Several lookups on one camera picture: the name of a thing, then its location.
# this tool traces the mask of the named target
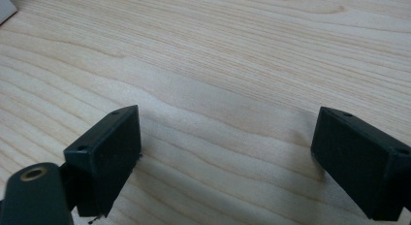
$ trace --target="light wood tabletop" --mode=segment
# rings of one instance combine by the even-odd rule
[[[2,194],[137,104],[143,158],[94,224],[409,223],[368,220],[309,148],[321,106],[411,145],[411,0],[11,1]]]

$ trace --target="white object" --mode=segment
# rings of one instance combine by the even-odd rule
[[[0,24],[15,12],[17,9],[10,0],[0,0]]]

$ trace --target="wooden surface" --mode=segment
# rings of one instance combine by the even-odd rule
[[[411,145],[411,0],[12,2],[1,192],[138,104],[144,158],[95,224],[380,224],[309,147],[321,106]]]

